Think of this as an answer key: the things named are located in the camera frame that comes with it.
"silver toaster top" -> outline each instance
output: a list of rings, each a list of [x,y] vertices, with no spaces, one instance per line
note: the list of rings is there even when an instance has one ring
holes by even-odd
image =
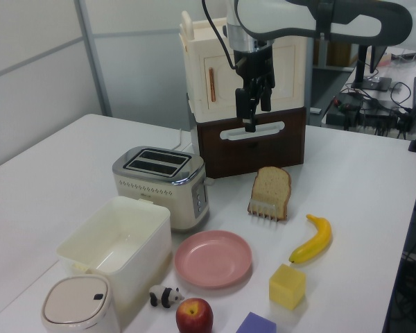
[[[204,165],[198,155],[140,146],[123,154],[112,165],[112,172],[118,176],[181,185],[197,175]]]

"yellow banana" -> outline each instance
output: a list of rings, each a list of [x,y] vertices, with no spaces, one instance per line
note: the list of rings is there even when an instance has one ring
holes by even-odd
[[[310,260],[327,247],[331,241],[331,225],[327,219],[306,215],[307,219],[313,222],[318,232],[309,241],[296,248],[290,256],[290,262],[299,264]]]

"white wall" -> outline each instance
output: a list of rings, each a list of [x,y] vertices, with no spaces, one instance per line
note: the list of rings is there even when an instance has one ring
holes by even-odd
[[[0,164],[101,113],[74,0],[0,0]]]
[[[113,117],[189,129],[181,13],[206,19],[200,0],[84,0],[107,106]],[[213,18],[225,0],[208,0]]]

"toy bread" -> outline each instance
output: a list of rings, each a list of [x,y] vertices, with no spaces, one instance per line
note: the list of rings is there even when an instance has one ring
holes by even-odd
[[[290,195],[290,174],[275,166],[265,166],[257,171],[254,179],[248,212],[284,221],[288,215]]]

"apple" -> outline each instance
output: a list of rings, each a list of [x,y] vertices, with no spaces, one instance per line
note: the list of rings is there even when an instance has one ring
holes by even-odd
[[[175,313],[180,333],[211,333],[213,320],[213,310],[202,298],[184,300]]]

